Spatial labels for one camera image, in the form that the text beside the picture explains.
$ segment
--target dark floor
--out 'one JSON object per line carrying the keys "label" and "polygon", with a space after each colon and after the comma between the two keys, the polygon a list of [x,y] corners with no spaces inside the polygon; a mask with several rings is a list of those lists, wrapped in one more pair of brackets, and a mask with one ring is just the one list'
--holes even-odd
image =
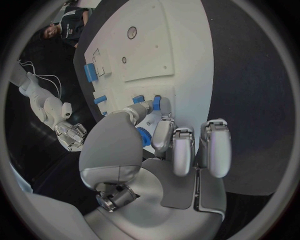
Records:
{"label": "dark floor", "polygon": [[[114,2],[116,1],[102,0],[102,5],[107,6],[105,10],[115,11],[112,7]],[[272,163],[267,166],[267,169],[272,171],[278,167],[276,165],[278,158],[284,161],[288,158],[290,151],[288,146],[294,130],[294,113],[282,103],[283,99],[286,103],[291,103],[289,86],[283,82],[286,73],[272,47],[254,41],[249,48],[244,48],[249,44],[249,39],[239,39],[237,33],[243,37],[248,35],[255,37],[257,34],[258,40],[262,40],[263,37],[256,27],[248,30],[249,32],[239,32],[247,29],[243,25],[246,24],[244,19],[247,16],[236,6],[232,6],[232,3],[227,0],[202,0],[202,3],[211,27],[215,61],[214,77],[217,78],[214,79],[209,118],[222,116],[228,120],[231,129],[238,133],[233,135],[235,162],[242,159],[241,164],[246,163],[246,170],[261,169],[261,166],[256,164],[256,160],[261,160],[262,156],[272,160]],[[228,12],[230,9],[234,9],[234,14]],[[234,22],[244,27],[233,29],[225,26]],[[244,55],[237,58],[236,53],[241,53],[240,50],[246,50],[252,59]],[[74,52],[73,48],[63,45],[59,39],[40,42],[33,37],[24,50],[21,60],[33,61],[38,74],[53,74],[60,78],[63,87],[62,101],[72,103],[73,107],[70,122],[82,123],[89,131],[96,121],[75,74]],[[260,57],[264,61],[262,67],[257,65],[261,60]],[[41,85],[55,94],[51,84],[41,82]],[[97,206],[95,195],[83,185],[79,176],[79,153],[65,151],[58,143],[55,133],[36,118],[29,110],[29,100],[13,85],[8,91],[6,109],[6,138],[11,161],[18,172],[31,183],[34,192],[70,203],[82,214],[95,209]],[[278,150],[282,146],[285,146],[284,153]],[[263,152],[262,149],[269,149],[269,151]],[[227,183],[234,182],[235,178],[235,182],[239,183],[238,176],[231,174]],[[270,195],[254,196],[228,192],[226,218],[215,239],[225,240],[238,232],[260,212],[270,197]],[[277,239],[296,239],[292,236],[288,238],[281,236],[282,238]]]}

